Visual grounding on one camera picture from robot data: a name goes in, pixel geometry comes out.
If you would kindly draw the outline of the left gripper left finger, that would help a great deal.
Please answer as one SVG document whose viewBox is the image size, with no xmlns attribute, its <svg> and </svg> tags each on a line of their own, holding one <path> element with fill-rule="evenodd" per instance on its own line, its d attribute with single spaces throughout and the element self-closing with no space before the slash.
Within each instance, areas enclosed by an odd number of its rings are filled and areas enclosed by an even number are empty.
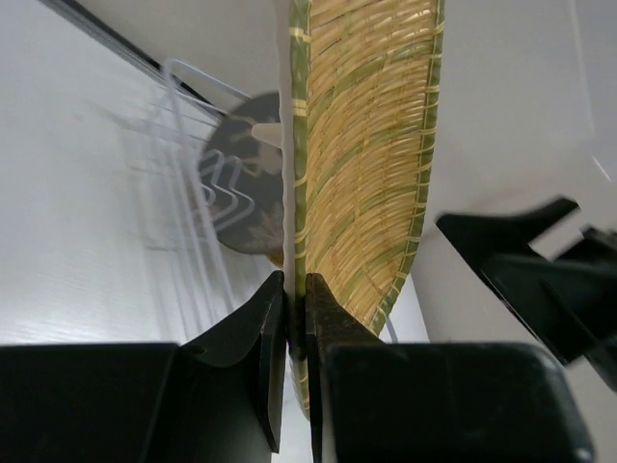
<svg viewBox="0 0 617 463">
<path fill-rule="evenodd" d="M 5 346 L 5 462 L 267 462 L 281 445 L 281 272 L 185 344 Z"/>
</svg>

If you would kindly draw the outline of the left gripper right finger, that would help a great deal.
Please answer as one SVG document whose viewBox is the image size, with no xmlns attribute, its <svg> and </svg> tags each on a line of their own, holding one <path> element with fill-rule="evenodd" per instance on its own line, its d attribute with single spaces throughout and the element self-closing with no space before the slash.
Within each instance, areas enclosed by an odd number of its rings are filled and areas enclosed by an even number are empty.
<svg viewBox="0 0 617 463">
<path fill-rule="evenodd" d="M 591 462 L 562 368 L 519 342 L 385 343 L 306 282 L 317 462 Z"/>
</svg>

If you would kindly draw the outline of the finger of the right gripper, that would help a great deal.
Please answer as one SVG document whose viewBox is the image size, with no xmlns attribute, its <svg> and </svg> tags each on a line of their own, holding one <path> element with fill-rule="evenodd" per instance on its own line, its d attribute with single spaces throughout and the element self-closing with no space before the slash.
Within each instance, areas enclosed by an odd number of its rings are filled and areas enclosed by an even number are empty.
<svg viewBox="0 0 617 463">
<path fill-rule="evenodd" d="M 447 212 L 437 228 L 479 280 L 564 366 L 586 359 L 616 383 L 616 232 L 587 227 L 554 259 L 530 243 L 578 205 L 557 197 L 514 215 Z"/>
</svg>

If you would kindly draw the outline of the grey reindeer pattern plate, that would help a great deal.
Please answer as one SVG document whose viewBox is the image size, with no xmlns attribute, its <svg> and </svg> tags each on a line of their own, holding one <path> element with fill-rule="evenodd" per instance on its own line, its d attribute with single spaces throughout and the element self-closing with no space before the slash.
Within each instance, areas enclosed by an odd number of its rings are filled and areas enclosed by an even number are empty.
<svg viewBox="0 0 617 463">
<path fill-rule="evenodd" d="M 205 143 L 198 172 L 219 241 L 247 255 L 282 250 L 282 151 L 253 135 L 260 123 L 278 123 L 279 94 L 239 104 Z"/>
</svg>

